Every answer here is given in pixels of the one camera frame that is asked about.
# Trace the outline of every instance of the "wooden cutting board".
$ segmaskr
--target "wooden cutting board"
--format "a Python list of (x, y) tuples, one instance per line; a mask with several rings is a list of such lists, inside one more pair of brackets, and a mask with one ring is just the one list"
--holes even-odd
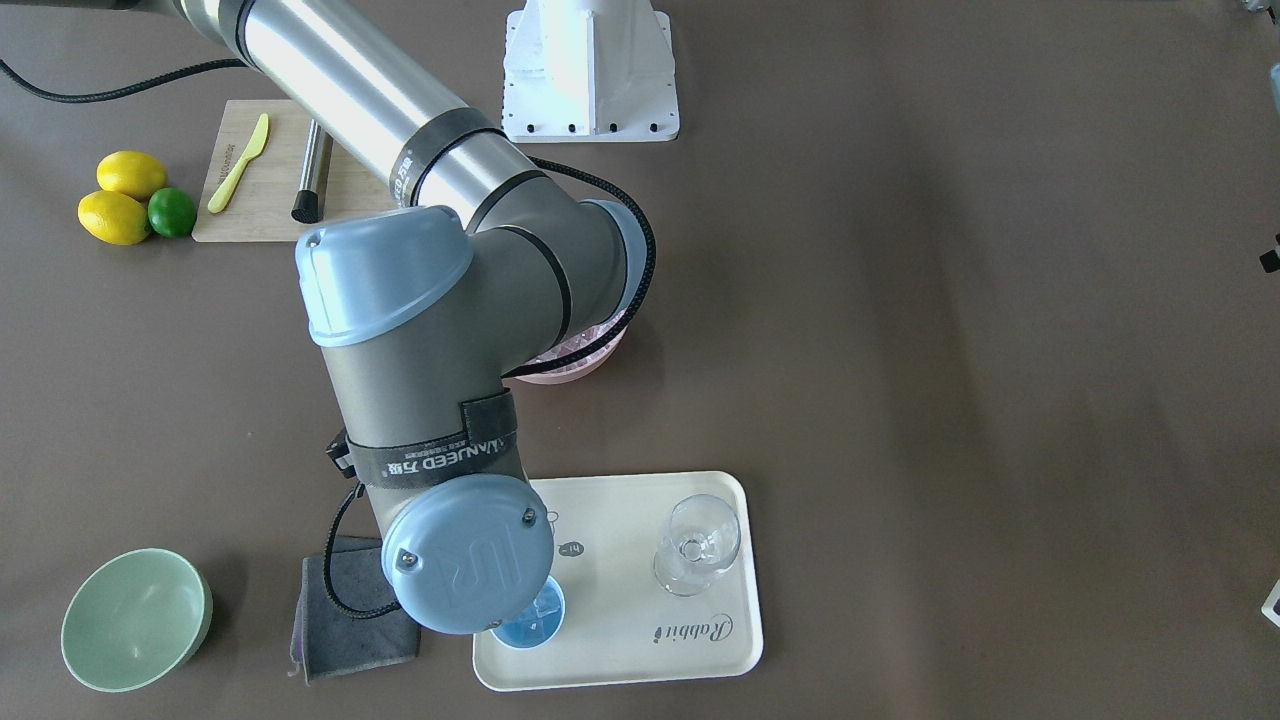
[[(270, 132), (262, 154), (248, 164), (236, 195), (221, 213), (209, 199), (239, 158), (257, 117), (266, 113)], [(307, 228), (289, 217), (302, 176), (302, 152), (311, 117), (292, 100), (229, 100), (218, 128), (192, 237), (200, 242), (297, 242)], [(376, 178), (337, 142), (329, 161), (324, 222), (362, 218), (392, 210), (387, 178)]]

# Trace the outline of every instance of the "white tray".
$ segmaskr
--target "white tray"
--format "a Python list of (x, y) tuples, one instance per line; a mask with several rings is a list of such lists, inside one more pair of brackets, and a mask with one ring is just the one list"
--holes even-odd
[[(531, 484), (556, 532), (552, 575), (564, 589), (564, 624), (532, 650), (511, 650), (492, 633), (475, 635), (471, 661), (485, 687), (509, 692), (724, 678), (755, 667), (764, 633), (746, 495), (737, 479), (704, 471)], [(653, 577), (653, 555), (667, 514), (698, 493), (733, 506), (742, 541), (724, 578), (694, 597), (676, 597)]]

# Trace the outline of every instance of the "mint green bowl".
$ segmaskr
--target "mint green bowl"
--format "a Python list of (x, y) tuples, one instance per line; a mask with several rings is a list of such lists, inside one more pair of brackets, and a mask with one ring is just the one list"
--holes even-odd
[(196, 652), (212, 612), (209, 583), (183, 556), (125, 552), (76, 591), (63, 618), (63, 662), (95, 691), (136, 691)]

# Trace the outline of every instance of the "robotic arm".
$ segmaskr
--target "robotic arm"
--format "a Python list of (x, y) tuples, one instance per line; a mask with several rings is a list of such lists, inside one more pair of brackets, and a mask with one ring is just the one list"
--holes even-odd
[(444, 633), (515, 618), (553, 544), (502, 377), (643, 293), (637, 218), (573, 201), (343, 0), (37, 4), (184, 18), (387, 178), (399, 210), (298, 241), (311, 336), (401, 605)]

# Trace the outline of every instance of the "gray towel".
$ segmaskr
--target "gray towel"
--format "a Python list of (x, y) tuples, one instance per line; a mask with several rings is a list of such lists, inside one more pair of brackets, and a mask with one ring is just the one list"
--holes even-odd
[[(383, 577), (380, 541), (338, 537), (333, 553), (333, 587), (352, 607), (381, 607), (396, 600)], [(293, 618), (289, 655), (303, 679), (349, 675), (417, 657), (421, 629), (403, 610), (372, 620), (343, 615), (324, 592), (323, 556), (302, 561), (302, 592)]]

